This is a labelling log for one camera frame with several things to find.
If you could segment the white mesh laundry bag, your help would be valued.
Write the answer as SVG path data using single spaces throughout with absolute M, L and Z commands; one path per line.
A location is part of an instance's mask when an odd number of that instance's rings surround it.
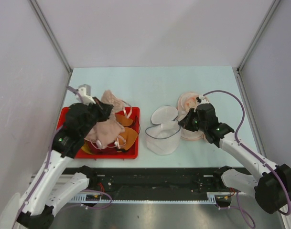
M 151 116 L 153 126 L 145 130 L 146 146 L 157 155 L 172 154 L 179 146 L 181 126 L 176 118 L 178 110 L 169 105 L 159 107 Z

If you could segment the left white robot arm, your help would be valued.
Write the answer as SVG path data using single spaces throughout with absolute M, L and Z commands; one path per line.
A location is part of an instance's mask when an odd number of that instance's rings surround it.
M 112 105 L 100 101 L 69 106 L 40 170 L 22 196 L 16 219 L 18 223 L 28 229 L 47 229 L 60 209 L 75 195 L 97 187 L 98 179 L 93 169 L 82 166 L 61 188 L 52 191 L 84 145 L 84 138 L 97 123 L 109 119 L 112 108 Z

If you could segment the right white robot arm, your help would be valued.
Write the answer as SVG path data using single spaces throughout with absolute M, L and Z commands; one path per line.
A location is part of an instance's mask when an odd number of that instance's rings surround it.
M 225 191 L 228 187 L 239 190 L 254 197 L 269 214 L 285 205 L 291 209 L 291 168 L 286 164 L 279 166 L 248 149 L 236 137 L 234 129 L 219 122 L 210 103 L 191 108 L 178 124 L 188 131 L 203 132 L 209 143 L 229 153 L 249 172 L 247 175 L 228 166 L 220 168 L 213 179 L 217 191 Z

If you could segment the pink lace bra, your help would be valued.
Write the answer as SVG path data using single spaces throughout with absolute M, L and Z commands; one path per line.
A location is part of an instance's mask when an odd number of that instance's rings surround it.
M 97 149 L 105 149 L 110 144 L 119 149 L 121 147 L 120 139 L 125 142 L 123 137 L 120 136 L 125 131 L 125 128 L 116 120 L 116 113 L 123 111 L 124 116 L 130 118 L 132 106 L 117 98 L 110 90 L 104 91 L 101 102 L 113 106 L 111 114 L 108 120 L 96 123 L 85 137 L 85 140 L 95 144 Z

